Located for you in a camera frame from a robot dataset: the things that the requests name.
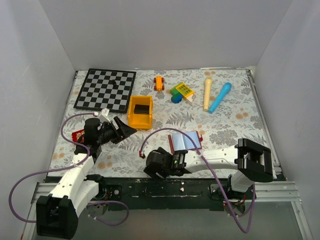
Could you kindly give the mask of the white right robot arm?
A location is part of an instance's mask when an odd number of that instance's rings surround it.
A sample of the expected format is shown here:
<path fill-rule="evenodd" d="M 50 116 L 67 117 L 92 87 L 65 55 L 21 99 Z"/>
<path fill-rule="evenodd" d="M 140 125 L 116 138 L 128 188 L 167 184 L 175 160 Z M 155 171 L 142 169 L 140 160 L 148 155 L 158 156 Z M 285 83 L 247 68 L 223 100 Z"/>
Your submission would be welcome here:
<path fill-rule="evenodd" d="M 204 151 L 179 149 L 168 152 L 162 147 L 147 148 L 141 153 L 146 158 L 144 172 L 152 179 L 181 177 L 204 170 L 234 170 L 228 176 L 223 190 L 229 199 L 240 199 L 254 183 L 270 183 L 274 180 L 271 150 L 247 138 L 238 139 L 235 146 Z"/>

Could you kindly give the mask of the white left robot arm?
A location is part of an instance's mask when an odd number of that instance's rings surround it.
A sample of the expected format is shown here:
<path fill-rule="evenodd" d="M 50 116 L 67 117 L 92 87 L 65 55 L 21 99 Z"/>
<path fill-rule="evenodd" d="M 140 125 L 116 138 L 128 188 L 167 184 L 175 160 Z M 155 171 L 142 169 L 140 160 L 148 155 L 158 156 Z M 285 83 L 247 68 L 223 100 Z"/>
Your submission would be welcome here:
<path fill-rule="evenodd" d="M 76 142 L 70 168 L 55 188 L 36 202 L 36 232 L 40 236 L 70 240 L 74 237 L 79 216 L 92 200 L 106 196 L 106 187 L 86 177 L 99 157 L 102 145 L 118 144 L 136 133 L 136 129 L 118 117 L 113 121 L 102 117 L 88 118 L 83 134 Z"/>

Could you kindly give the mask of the red leather card holder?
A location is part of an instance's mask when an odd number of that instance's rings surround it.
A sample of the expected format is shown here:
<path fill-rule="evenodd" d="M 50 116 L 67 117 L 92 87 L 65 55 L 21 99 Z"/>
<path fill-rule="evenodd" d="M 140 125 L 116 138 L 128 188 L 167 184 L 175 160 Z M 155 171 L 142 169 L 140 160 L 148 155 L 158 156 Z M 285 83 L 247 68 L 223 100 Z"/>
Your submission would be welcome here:
<path fill-rule="evenodd" d="M 203 137 L 198 133 L 198 131 L 189 131 L 185 134 L 193 140 L 198 149 L 202 149 Z M 186 135 L 181 133 L 172 133 L 168 135 L 170 150 L 172 153 L 175 151 L 193 151 L 196 149 L 192 141 Z"/>

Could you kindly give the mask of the yellow plastic bin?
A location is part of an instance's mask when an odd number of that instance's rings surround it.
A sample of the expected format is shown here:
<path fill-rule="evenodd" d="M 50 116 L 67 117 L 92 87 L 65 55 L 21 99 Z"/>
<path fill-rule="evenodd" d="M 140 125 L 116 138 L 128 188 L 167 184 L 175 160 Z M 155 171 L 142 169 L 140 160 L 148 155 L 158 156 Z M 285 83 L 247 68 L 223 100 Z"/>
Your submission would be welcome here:
<path fill-rule="evenodd" d="M 128 108 L 128 125 L 138 130 L 149 130 L 153 124 L 153 99 L 151 95 L 132 95 Z"/>

